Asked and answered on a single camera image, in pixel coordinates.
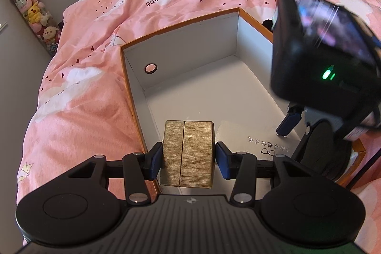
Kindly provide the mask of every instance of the black cable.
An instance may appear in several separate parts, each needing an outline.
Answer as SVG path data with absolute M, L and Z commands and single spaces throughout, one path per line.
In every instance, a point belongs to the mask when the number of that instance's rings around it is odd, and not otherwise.
M 345 187 L 346 189 L 352 189 L 352 187 L 360 180 L 360 178 L 364 175 L 365 172 L 373 166 L 373 164 L 381 157 L 381 149 L 379 149 L 376 154 L 372 156 L 372 158 L 364 165 L 363 168 L 354 176 L 354 178 L 348 183 Z

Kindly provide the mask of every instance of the display screen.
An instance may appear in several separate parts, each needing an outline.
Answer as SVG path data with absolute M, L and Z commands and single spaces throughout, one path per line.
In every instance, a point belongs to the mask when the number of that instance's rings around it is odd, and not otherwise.
M 355 27 L 350 13 L 325 0 L 295 0 L 304 28 L 316 47 L 322 43 L 348 53 L 361 61 L 375 65 L 360 32 Z

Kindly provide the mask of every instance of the pink blanket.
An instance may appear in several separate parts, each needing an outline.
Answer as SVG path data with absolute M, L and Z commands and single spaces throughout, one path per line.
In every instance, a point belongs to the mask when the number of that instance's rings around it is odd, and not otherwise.
M 17 201 L 30 191 L 95 154 L 108 160 L 140 151 L 133 123 L 119 48 L 158 29 L 194 17 L 242 7 L 261 23 L 271 19 L 277 0 L 80 0 L 64 12 L 57 55 L 43 78 L 39 105 L 30 121 L 18 173 Z M 381 37 L 381 0 L 330 0 L 359 15 Z M 365 138 L 368 157 L 380 139 Z M 370 179 L 380 174 L 369 173 Z M 359 194 L 366 202 L 367 225 L 358 242 L 379 253 L 381 181 Z M 123 185 L 110 190 L 122 198 Z

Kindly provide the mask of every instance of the gold box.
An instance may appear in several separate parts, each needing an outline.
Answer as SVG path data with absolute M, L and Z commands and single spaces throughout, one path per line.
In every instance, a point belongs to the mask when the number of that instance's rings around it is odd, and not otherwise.
M 213 122 L 167 121 L 160 184 L 211 188 L 215 162 Z

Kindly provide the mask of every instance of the bed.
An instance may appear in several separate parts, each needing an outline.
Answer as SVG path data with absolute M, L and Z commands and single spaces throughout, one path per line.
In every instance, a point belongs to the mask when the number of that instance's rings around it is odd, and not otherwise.
M 272 19 L 276 1 L 80 0 L 67 8 L 60 45 L 43 77 L 38 108 L 25 134 L 17 202 L 95 154 L 117 160 L 142 151 L 125 87 L 122 45 L 182 21 L 236 7 L 263 23 Z M 381 0 L 329 1 L 359 15 L 381 38 Z M 381 137 L 369 133 L 361 140 L 367 150 L 363 165 L 379 149 Z M 379 253 L 381 248 L 378 167 L 374 165 L 355 189 L 367 210 L 357 243 L 367 253 Z M 153 183 L 149 188 L 155 192 Z M 121 180 L 110 180 L 109 190 L 124 197 Z

